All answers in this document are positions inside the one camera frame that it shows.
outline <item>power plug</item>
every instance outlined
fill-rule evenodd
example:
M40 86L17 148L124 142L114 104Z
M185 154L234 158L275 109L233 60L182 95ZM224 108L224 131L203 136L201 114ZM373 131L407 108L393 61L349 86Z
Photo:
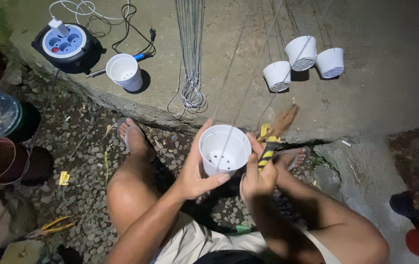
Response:
M57 34L58 36L64 38L69 33L69 29L63 24L61 20L56 20L56 18L53 18L48 25L53 29L53 32Z

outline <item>black cable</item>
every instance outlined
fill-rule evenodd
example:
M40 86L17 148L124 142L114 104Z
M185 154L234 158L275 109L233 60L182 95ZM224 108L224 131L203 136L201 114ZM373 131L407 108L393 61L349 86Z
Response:
M126 15L126 10L128 9L128 7L134 8L134 11L132 11L131 13L129 13L128 15ZM119 41L115 42L112 44L112 49L117 52L118 54L121 53L121 51L118 50L118 46L128 37L128 34L130 33L130 27L132 27L134 30L136 30L136 32L138 34L140 34L142 36L143 39L145 39L149 44L146 46L146 48L144 48L142 51L138 52L138 54L143 53L144 51L146 51L148 48L148 53L150 53L150 57L154 56L156 53L156 49L154 47L154 39L155 39L155 30L153 28L151 28L149 30L149 33L151 34L151 40L147 39L135 26L133 26L130 21L131 21L131 17L133 17L134 14L136 14L136 6L132 5L132 4L125 4L122 6L122 16L123 19L125 21L125 36L120 39Z

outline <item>white cable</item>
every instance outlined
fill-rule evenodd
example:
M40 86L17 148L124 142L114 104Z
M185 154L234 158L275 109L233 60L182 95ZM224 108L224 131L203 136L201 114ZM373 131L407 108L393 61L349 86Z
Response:
M76 6L76 11L74 11L74 10L72 10L72 9L69 9L64 3L71 3L71 4L73 4L73 5L75 5ZM53 17L53 18L55 18L55 16L53 15L53 13L51 13L51 7L53 7L55 4L58 4L58 3L61 3L61 5L63 5L67 10L69 10L69 11L71 11L72 13L74 13L74 15L76 16L76 21L77 21L77 23L78 24L80 24L80 22L79 22L79 19L77 18L77 15L92 15L92 14L96 14L96 15L98 15L98 16L101 16L101 17L103 17L103 18L106 18L106 19L110 19L110 20L121 20L121 19L124 19L123 17L120 17L120 18L112 18L112 17L107 17L107 16L104 16L104 15L101 15L101 14L99 14L99 13L97 13L96 11L95 11L95 4L94 3L92 3L92 2L90 2L90 1L84 1L84 0L81 0L81 3L79 3L79 4L76 4L76 3L74 3L74 2L72 2L72 1L69 1L69 0L59 0L59 1L56 1L56 2L54 2L54 3L52 3L51 5L50 5L50 9L49 9L49 11L50 11L50 15L51 15L51 17ZM84 4L84 5L86 5L86 7L88 7L90 10L91 10L91 12L90 13L86 13L82 8L81 8L81 6L80 5L82 5L82 4ZM127 11L126 11L126 15L125 15L125 17L128 15L130 13L130 6L128 6L128 9L127 9Z

